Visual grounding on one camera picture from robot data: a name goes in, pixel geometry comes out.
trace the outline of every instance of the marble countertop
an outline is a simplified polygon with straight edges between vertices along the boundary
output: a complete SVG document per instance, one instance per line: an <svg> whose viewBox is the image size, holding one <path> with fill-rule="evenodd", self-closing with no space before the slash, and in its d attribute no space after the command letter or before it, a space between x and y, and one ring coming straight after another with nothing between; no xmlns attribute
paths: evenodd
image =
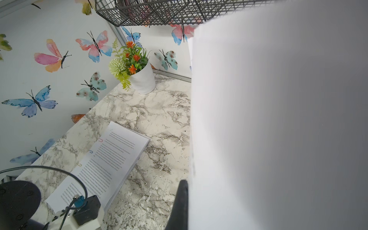
<svg viewBox="0 0 368 230"><path fill-rule="evenodd" d="M150 137L105 213L102 229L164 229L179 181L188 177L190 83L159 74L155 78L156 89L147 95L126 92L118 84L34 163L72 171L110 121ZM41 191L33 220L47 223L53 216L45 199L65 177L27 169L17 178L33 182Z"/></svg>

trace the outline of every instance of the butterfly wall decal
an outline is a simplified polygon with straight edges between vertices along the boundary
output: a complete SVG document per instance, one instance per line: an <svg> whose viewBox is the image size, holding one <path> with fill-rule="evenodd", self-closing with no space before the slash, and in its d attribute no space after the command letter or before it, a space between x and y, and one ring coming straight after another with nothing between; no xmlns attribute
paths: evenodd
<svg viewBox="0 0 368 230"><path fill-rule="evenodd" d="M100 35L98 35L97 39L95 40L92 32L88 35L92 38L93 41L78 38L75 41L79 43L82 50L89 50L88 57L94 62L100 62L100 54L105 54L107 56L111 56L113 48L111 46L107 46L106 43L109 41L107 37L107 31L102 31Z"/></svg>
<svg viewBox="0 0 368 230"><path fill-rule="evenodd" d="M142 48L142 44L139 42L139 38L141 37L141 33L132 33L132 30L130 29L130 32L124 27L121 26L121 28L124 30L124 32L127 34L127 40L129 42L133 42L136 44L136 46Z"/></svg>
<svg viewBox="0 0 368 230"><path fill-rule="evenodd" d="M173 31L171 32L171 35L174 38L174 42L178 44L178 46L181 44L181 40L183 37L185 40L188 38L191 38L194 36L194 29L198 25L170 25L171 27L175 27Z"/></svg>
<svg viewBox="0 0 368 230"><path fill-rule="evenodd" d="M71 116L71 120L76 124L80 119L82 119L82 117L84 117L84 115L85 114L73 114Z"/></svg>
<svg viewBox="0 0 368 230"><path fill-rule="evenodd" d="M33 92L31 90L31 94L28 94L31 96L31 99L12 99L12 100L6 100L3 101L2 104L6 105L12 105L12 106L19 106L20 107L27 107L23 110L22 115L27 116L28 118L33 117L37 113L37 107L42 111L42 108L46 109L53 109L57 105L56 101L54 100L46 100L49 98L50 94L50 86L46 86L45 88L41 89L36 96L33 96Z"/></svg>
<svg viewBox="0 0 368 230"><path fill-rule="evenodd" d="M1 50L6 50L6 51L11 51L13 48L9 45L8 41L5 40L4 38L6 38L5 34L0 34L0 51ZM0 61L3 61L3 56L0 53Z"/></svg>
<svg viewBox="0 0 368 230"><path fill-rule="evenodd" d="M86 84L81 84L81 85L86 85L88 86L88 88L83 88L81 90L79 90L77 92L77 97L86 97L86 100L93 100L93 101L97 101L98 100L98 95L95 93L99 91L98 90L104 90L106 89L106 83L105 80L100 79L100 74L98 72L95 72L90 81L89 84L84 81Z"/></svg>
<svg viewBox="0 0 368 230"><path fill-rule="evenodd" d="M26 163L34 163L42 154L44 154L44 152L46 152L46 150L48 150L53 144L55 143L54 139L49 139L46 144L41 148L41 150L38 152L37 151L37 147L36 151L31 150L31 152L34 153L30 153L27 155L23 155L23 156L19 156L16 158L13 158L10 160L11 163L18 163L18 164L26 164Z"/></svg>
<svg viewBox="0 0 368 230"><path fill-rule="evenodd" d="M92 4L88 0L75 0L75 3L82 3L82 13L90 15L92 13Z"/></svg>
<svg viewBox="0 0 368 230"><path fill-rule="evenodd" d="M49 49L49 51L53 53L56 57L44 53L35 53L35 61L42 65L47 65L45 69L48 72L55 72L60 67L63 68L63 62L65 61L65 58L71 56L68 55L69 51L67 51L67 53L64 56L61 56L59 50L56 47L55 42L52 39L46 40L46 46Z"/></svg>
<svg viewBox="0 0 368 230"><path fill-rule="evenodd" d="M155 52L155 56L161 61L161 65L165 68L165 70L168 69L169 66L171 66L173 69L178 69L178 63L174 59L175 52L170 50L166 54L164 54L163 50L157 53Z"/></svg>

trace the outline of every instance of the black wire basket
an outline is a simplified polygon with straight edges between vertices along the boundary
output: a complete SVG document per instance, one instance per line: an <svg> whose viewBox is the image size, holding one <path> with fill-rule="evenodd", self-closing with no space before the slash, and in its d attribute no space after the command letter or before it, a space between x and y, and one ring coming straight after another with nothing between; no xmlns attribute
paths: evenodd
<svg viewBox="0 0 368 230"><path fill-rule="evenodd" d="M200 24L275 0L95 0L96 12L115 26Z"/></svg>

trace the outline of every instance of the paper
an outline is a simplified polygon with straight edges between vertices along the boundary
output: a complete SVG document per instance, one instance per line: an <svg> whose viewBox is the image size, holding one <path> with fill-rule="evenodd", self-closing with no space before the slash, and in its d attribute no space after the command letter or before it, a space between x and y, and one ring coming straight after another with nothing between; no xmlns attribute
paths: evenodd
<svg viewBox="0 0 368 230"><path fill-rule="evenodd" d="M98 196L101 207L106 211L149 140L111 121L105 133L71 173L85 184L89 197ZM84 195L84 191L76 180L68 176L46 202L56 213L65 209L77 194Z"/></svg>

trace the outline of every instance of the black cable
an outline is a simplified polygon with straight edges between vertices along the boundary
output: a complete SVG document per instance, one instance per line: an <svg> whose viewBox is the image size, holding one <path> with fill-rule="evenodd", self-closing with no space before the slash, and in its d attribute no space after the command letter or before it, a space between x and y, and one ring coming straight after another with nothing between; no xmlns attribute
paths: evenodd
<svg viewBox="0 0 368 230"><path fill-rule="evenodd" d="M78 179L76 176L74 176L73 174L71 174L71 173L69 173L69 172L67 172L67 171L64 171L64 170L62 170L62 169L58 169L58 168L53 168L53 167L49 167L49 166L41 166L41 165L30 165L30 166L20 166L20 167L15 167L15 168L11 168L11 169L5 169L5 170L1 170L0 171L0 174L2 174L2 173L6 173L6 172L10 172L10 171L14 171L14 170L18 170L18 169L33 169L33 168L35 168L35 169L49 169L49 170L54 170L54 171L58 171L58 172L61 172L61 173L64 173L64 174L67 174L68 176L71 176L71 177L73 177L81 186L82 186L82 188L83 188L83 190L84 190L84 193L85 193L85 199L84 199L84 201L83 201L83 204L82 204L82 206L80 206L80 207L72 207L72 205L73 204L71 204L71 205L69 205L69 206L67 206L66 208L65 208L65 210L68 210L68 209L73 209L73 210L75 210L75 209L81 209L81 208L83 208L86 204L87 204L87 198L88 198L88 193L87 193L87 188L86 188L86 186L83 184L83 182L80 180L80 179Z"/></svg>
<svg viewBox="0 0 368 230"><path fill-rule="evenodd" d="M71 201L70 205L67 207L66 212L65 212L65 214L64 214L63 221L62 221L62 222L61 222L61 224L60 224L59 230L61 230L61 228L63 227L64 222L65 222L65 220L66 220L66 218L67 218L67 216L68 216L68 213L69 213L69 211L70 211L70 208L69 208L69 207L71 207L71 206L74 204L74 202L75 202L75 201L77 201L77 198L73 198L73 200Z"/></svg>

